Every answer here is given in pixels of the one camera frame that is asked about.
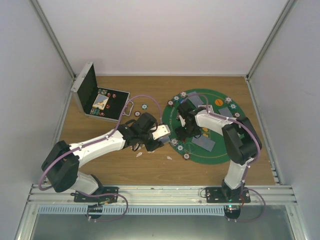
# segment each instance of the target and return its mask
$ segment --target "orange circle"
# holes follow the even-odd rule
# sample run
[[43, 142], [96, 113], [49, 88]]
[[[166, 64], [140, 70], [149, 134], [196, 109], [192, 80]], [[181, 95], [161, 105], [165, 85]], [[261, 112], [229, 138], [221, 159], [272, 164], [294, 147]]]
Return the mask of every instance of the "orange circle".
[[223, 102], [221, 99], [216, 99], [216, 100], [214, 101], [214, 103], [215, 103], [215, 105], [217, 105], [217, 106], [219, 106], [219, 107], [221, 107], [221, 106], [224, 104], [224, 102]]

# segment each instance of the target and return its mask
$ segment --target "round green mat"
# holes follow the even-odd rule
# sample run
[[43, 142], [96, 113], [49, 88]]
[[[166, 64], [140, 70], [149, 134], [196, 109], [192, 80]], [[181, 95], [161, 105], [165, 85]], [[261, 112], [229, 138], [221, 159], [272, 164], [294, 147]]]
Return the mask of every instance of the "round green mat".
[[[213, 111], [217, 114], [219, 114], [219, 109], [223, 108], [229, 108], [230, 112], [232, 114], [239, 113], [240, 116], [245, 116], [245, 113], [242, 111], [240, 106], [232, 100], [231, 103], [227, 104], [225, 102], [226, 95], [210, 90], [210, 89], [205, 89], [205, 88], [195, 88], [195, 89], [190, 89], [185, 91], [187, 94], [196, 92], [198, 94], [203, 94], [208, 98], [209, 105], [212, 105]], [[177, 135], [175, 133], [175, 129], [179, 126], [181, 126], [181, 122], [177, 120], [177, 107], [180, 104], [180, 101], [182, 101], [182, 97], [180, 96], [180, 93], [177, 94], [176, 96], [173, 96], [172, 101], [174, 102], [174, 106], [166, 106], [163, 112], [163, 122], [169, 126], [171, 134], [170, 134], [170, 139], [177, 139]], [[206, 104], [206, 100], [204, 97], [200, 97], [200, 99], [204, 102], [204, 105]], [[230, 105], [235, 104], [236, 109], [231, 109]], [[173, 149], [175, 149], [181, 156], [183, 156], [185, 153], [190, 154], [190, 160], [200, 163], [200, 164], [221, 164], [225, 163], [230, 160], [229, 156], [227, 155], [225, 143], [224, 143], [224, 138], [220, 134], [211, 131], [209, 129], [203, 128], [201, 130], [202, 135], [205, 137], [210, 138], [212, 141], [215, 142], [215, 145], [213, 146], [212, 151], [208, 151], [194, 143], [192, 143], [192, 137], [189, 137], [186, 139], [185, 142], [183, 141], [178, 141], [178, 145], [183, 146], [183, 150], [179, 151], [177, 149], [177, 146], [173, 146]]]

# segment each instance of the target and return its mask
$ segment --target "white wall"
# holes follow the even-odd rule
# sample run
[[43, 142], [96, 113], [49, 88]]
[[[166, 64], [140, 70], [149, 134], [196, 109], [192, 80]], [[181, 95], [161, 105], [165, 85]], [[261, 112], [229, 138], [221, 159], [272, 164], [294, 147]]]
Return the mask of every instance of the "white wall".
[[39, 0], [73, 70], [245, 75], [287, 0]]
[[27, 0], [0, 1], [0, 239], [14, 239], [71, 79]]
[[252, 77], [281, 179], [319, 239], [320, 1], [297, 1]]

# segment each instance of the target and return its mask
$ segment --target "wooden tabletop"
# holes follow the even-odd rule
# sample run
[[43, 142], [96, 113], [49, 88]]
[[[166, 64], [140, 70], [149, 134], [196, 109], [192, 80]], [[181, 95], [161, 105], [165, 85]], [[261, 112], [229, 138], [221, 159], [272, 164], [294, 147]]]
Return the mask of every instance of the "wooden tabletop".
[[[144, 94], [154, 97], [162, 107], [174, 95], [195, 88], [213, 89], [234, 99], [252, 122], [263, 141], [258, 119], [243, 77], [200, 76], [100, 76], [98, 86], [130, 92], [130, 96]], [[144, 112], [142, 104], [148, 104], [146, 112], [156, 118], [156, 104], [146, 98], [134, 100], [130, 117], [124, 116], [122, 123], [136, 119], [135, 111]], [[66, 116], [61, 140], [68, 144], [78, 143], [100, 136], [115, 127], [115, 123], [93, 119], [81, 113], [74, 100]], [[184, 160], [169, 144], [148, 153], [145, 148], [133, 152], [126, 148], [108, 153], [85, 164], [80, 171], [94, 174], [103, 184], [115, 185], [220, 185], [227, 174], [229, 162], [215, 165]], [[274, 185], [274, 179], [266, 148], [263, 145], [261, 158], [253, 164], [246, 178], [247, 185]]]

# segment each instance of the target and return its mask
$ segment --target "poker chip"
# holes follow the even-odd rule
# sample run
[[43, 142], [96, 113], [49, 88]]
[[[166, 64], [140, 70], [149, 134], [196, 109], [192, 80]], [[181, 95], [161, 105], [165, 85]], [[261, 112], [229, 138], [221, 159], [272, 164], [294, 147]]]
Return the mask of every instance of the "poker chip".
[[227, 104], [231, 103], [231, 102], [232, 102], [231, 97], [228, 97], [228, 96], [227, 96], [227, 97], [225, 98], [224, 102], [227, 103]]
[[185, 98], [187, 96], [187, 93], [185, 91], [180, 93], [180, 97]]
[[176, 149], [178, 149], [178, 151], [182, 151], [184, 147], [182, 145], [179, 145]]
[[176, 146], [176, 145], [178, 144], [178, 140], [175, 139], [175, 138], [172, 138], [172, 139], [171, 139], [171, 144], [172, 144], [173, 146]]
[[167, 104], [169, 107], [173, 107], [175, 104], [174, 104], [174, 102], [173, 101], [168, 101], [168, 104]]
[[189, 158], [190, 158], [190, 154], [188, 154], [188, 153], [183, 154], [184, 160], [188, 160]]
[[235, 104], [231, 104], [231, 105], [230, 105], [230, 108], [231, 108], [231, 109], [236, 109], [237, 106], [236, 106]]
[[147, 105], [147, 104], [142, 104], [142, 105], [141, 105], [141, 108], [142, 108], [143, 110], [147, 110], [147, 109], [148, 109], [148, 105]]

